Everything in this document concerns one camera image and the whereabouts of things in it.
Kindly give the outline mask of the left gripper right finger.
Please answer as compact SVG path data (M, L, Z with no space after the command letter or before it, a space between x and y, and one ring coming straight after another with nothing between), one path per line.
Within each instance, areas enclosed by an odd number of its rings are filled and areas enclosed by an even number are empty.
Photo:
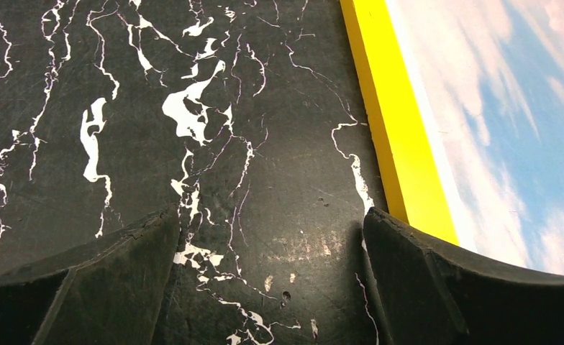
M564 344L564 276L476 254L377 208L363 238L392 344Z

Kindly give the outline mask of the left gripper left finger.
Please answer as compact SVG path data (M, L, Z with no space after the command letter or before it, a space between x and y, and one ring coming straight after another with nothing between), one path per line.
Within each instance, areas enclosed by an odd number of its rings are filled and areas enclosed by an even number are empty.
M0 274L0 344L149 344L180 232L169 206Z

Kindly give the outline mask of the yellow wooden picture frame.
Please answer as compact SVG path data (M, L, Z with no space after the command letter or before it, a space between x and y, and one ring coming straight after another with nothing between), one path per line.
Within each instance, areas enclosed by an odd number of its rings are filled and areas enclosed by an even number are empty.
M458 245L387 1L341 1L388 212Z

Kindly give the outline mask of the building and sky photo board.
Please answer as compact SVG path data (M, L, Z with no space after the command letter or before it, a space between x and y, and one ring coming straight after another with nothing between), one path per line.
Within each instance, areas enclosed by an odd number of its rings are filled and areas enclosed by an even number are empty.
M564 275L564 1L388 1L461 247Z

